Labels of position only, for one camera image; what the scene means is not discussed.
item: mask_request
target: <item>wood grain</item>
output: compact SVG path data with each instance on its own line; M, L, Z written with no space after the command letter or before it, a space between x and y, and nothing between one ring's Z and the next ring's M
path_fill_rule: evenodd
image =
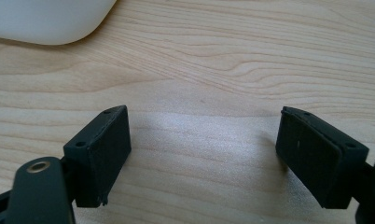
M375 0L123 0L65 46L0 39L0 193L29 160L127 105L132 154L77 223L354 223L278 161L283 105L375 162Z

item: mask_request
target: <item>white object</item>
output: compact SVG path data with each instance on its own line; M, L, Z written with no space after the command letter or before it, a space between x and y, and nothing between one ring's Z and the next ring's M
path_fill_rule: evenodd
M116 0L0 0L0 37L61 45L97 28Z

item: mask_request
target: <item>wooden table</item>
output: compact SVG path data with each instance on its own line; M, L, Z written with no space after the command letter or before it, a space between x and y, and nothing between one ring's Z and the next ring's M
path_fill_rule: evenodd
M274 144L289 105L375 162L375 0L123 0L73 44L0 39L0 193L115 105L132 154L77 223L354 223L357 202L322 209Z

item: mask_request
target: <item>white plastic container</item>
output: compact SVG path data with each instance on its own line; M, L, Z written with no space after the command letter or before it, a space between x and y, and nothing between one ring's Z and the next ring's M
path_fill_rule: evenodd
M116 0L0 0L0 37L42 45L90 34Z

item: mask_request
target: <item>white rounded corner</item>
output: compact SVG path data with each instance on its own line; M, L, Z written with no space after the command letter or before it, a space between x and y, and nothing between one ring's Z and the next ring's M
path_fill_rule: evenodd
M116 0L0 0L0 38L41 45L75 42L93 32Z

